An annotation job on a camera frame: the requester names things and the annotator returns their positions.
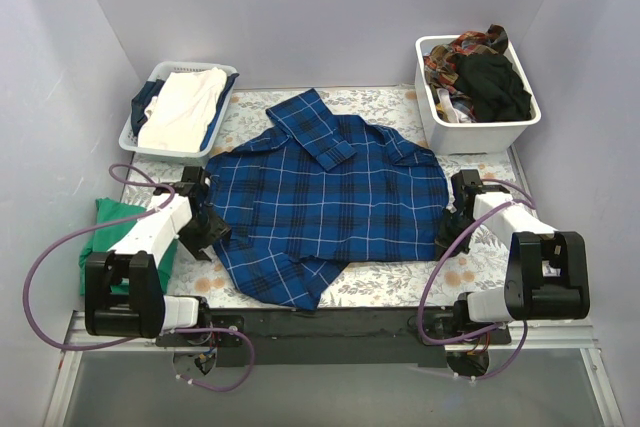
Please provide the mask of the blue plaid long sleeve shirt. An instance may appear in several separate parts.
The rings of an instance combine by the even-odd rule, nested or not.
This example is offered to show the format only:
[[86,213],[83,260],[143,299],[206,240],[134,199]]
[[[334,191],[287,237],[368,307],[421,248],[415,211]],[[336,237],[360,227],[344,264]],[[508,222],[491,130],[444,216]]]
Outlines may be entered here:
[[315,90],[207,166],[231,236],[214,250],[260,302],[313,310],[351,263],[431,261],[448,183],[435,154],[390,127],[330,111]]

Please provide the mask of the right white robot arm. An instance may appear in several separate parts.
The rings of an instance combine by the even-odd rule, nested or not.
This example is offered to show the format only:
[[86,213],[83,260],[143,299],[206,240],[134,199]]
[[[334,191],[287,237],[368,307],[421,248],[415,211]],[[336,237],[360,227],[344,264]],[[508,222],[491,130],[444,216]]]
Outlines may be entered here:
[[509,249],[501,287],[464,293],[452,308],[454,336],[475,344],[489,324],[530,320],[581,320],[590,310],[586,247],[574,231],[559,231],[537,219],[503,182],[487,183],[476,170],[451,177],[453,208],[443,212],[436,258],[470,250],[472,223],[485,217],[489,229]]

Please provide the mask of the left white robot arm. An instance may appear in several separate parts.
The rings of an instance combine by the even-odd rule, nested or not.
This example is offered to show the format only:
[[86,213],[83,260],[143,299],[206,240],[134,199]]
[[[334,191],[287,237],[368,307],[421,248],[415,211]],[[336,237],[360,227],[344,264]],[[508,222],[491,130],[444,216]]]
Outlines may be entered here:
[[201,167],[183,169],[178,182],[154,188],[145,216],[85,267],[85,327],[95,336],[156,338],[178,330],[193,347],[213,333],[206,301],[163,292],[158,267],[179,241],[196,260],[211,260],[214,246],[231,240],[231,227],[208,201],[214,186]]

